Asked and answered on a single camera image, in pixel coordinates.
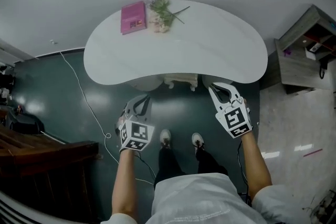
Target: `white cable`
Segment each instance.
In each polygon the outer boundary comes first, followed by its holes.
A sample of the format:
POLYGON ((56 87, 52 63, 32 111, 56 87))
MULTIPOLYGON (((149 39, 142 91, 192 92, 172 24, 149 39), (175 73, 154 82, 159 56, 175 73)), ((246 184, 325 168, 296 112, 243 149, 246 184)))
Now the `white cable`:
POLYGON ((49 135, 49 134, 47 134, 47 133, 45 133, 45 132, 42 132, 42 131, 40 131, 40 132, 43 133, 45 136, 49 137, 50 139, 52 139, 52 140, 54 140, 54 141, 56 141, 56 142, 58 142, 58 143, 60 143, 60 144, 65 145, 65 143, 62 142, 61 140, 58 140, 58 139, 52 137, 51 135, 49 135))
MULTIPOLYGON (((93 117, 96 119, 96 121, 97 121, 97 123, 98 123, 98 125, 99 125, 99 127, 100 127, 100 129, 101 129, 102 134, 104 135, 104 146, 105 146, 105 149, 106 149, 107 152, 111 155, 111 157, 112 157, 112 158, 119 164, 119 162, 117 161, 117 159, 113 157, 113 155, 112 155, 111 152, 107 149, 107 146, 106 146, 106 139, 110 139, 110 138, 112 137, 112 135, 111 135, 110 133, 105 134, 105 132, 104 132, 102 126, 100 125, 100 123, 99 123, 99 121, 98 121, 98 119, 97 119, 97 117, 96 117, 96 115, 94 114, 94 112, 93 112, 91 106, 89 105, 88 100, 86 99, 86 96, 85 96, 84 91, 83 91, 83 88, 82 88, 82 86, 81 86, 81 84, 80 84, 80 81, 79 81, 79 78, 78 78, 78 76, 77 76, 77 73, 75 72, 75 70, 73 69, 73 67, 71 66, 71 64, 65 59, 64 55, 62 54, 62 52, 59 52, 59 53, 62 55, 64 61, 65 61, 65 62, 69 65, 69 67, 73 70, 73 73, 75 74, 75 76, 76 76, 76 78, 77 78, 78 85, 79 85, 79 88, 80 88, 80 90, 81 90, 81 92, 82 92, 82 94, 83 94, 83 96, 84 96, 85 103, 88 105, 88 107, 89 107, 89 109, 90 109, 90 111, 91 111, 93 117)), ((144 181, 144 182, 147 182, 147 183, 153 185, 153 183, 150 183, 149 181, 146 181, 146 180, 143 180, 143 179, 138 179, 138 178, 136 178, 136 180, 138 180, 138 181, 144 181)))

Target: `small device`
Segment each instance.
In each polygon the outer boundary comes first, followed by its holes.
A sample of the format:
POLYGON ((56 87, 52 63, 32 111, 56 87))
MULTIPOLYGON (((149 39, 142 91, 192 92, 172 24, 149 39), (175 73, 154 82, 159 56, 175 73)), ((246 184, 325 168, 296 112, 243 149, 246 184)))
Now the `small device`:
POLYGON ((312 52, 313 54, 316 54, 316 52, 318 51, 319 48, 321 48, 322 44, 320 43, 315 43, 315 44, 310 44, 306 47, 306 49, 310 52, 312 52))
POLYGON ((234 86, 215 82, 208 90, 217 110, 215 116, 232 138, 237 138, 253 129, 249 117, 250 109, 245 106, 244 98, 234 86), (224 102, 219 93, 228 95, 229 101, 224 102))
POLYGON ((154 132, 154 126, 148 124, 151 110, 148 95, 135 97, 126 104, 115 128, 120 133, 121 149, 142 151, 150 143, 154 132))

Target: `wooden railing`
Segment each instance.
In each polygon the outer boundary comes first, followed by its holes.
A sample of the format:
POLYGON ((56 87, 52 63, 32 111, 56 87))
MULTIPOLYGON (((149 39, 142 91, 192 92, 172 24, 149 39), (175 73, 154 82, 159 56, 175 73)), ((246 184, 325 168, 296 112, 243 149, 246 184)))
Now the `wooden railing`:
POLYGON ((61 144, 0 124, 0 190, 59 218, 97 222, 87 176, 97 154, 95 142, 61 144))

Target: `pink book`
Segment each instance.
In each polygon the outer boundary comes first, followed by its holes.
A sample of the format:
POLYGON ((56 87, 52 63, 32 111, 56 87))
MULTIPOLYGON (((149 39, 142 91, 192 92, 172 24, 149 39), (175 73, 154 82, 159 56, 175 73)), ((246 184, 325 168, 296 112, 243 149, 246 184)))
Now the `pink book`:
POLYGON ((146 29, 145 3, 140 1, 121 8, 121 32, 123 35, 146 29))

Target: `floor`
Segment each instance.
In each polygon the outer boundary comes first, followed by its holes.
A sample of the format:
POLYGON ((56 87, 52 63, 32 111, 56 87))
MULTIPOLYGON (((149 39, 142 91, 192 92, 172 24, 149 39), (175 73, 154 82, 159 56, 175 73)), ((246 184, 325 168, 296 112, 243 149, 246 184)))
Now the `floor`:
MULTIPOLYGON (((83 66, 83 53, 66 54, 66 59, 75 69, 87 100, 99 119, 104 131, 112 138, 107 147, 114 157, 119 157, 119 139, 114 135, 114 123, 124 105, 143 92, 127 84, 104 86, 93 82, 83 66)), ((90 110, 84 102, 77 79, 60 55, 18 63, 15 68, 16 86, 13 98, 24 106, 25 111, 39 117, 46 132, 67 142, 92 140, 100 143, 103 159, 92 166, 92 182, 97 212, 102 220, 111 215, 111 194, 117 171, 117 163, 103 147, 101 133, 90 110)), ((259 83, 235 84, 251 109, 251 121, 258 135, 259 122, 259 83)), ((238 192, 245 192, 237 162, 239 139, 232 139, 215 119, 215 107, 205 87, 192 92, 186 83, 176 83, 173 89, 161 85, 149 92, 153 99, 152 124, 155 125, 151 144, 144 150, 142 157, 158 171, 159 134, 162 129, 170 129, 176 158, 186 173, 197 171, 197 161, 191 144, 194 132, 202 134, 205 147, 217 161, 224 165, 238 192)), ((136 160, 137 178, 153 181, 148 168, 136 160)), ((151 214, 153 186, 137 182, 139 192, 139 223, 145 223, 151 214)))
POLYGON ((280 84, 261 90, 258 145, 273 184, 286 185, 302 208, 314 208, 336 186, 333 93, 286 95, 280 84))

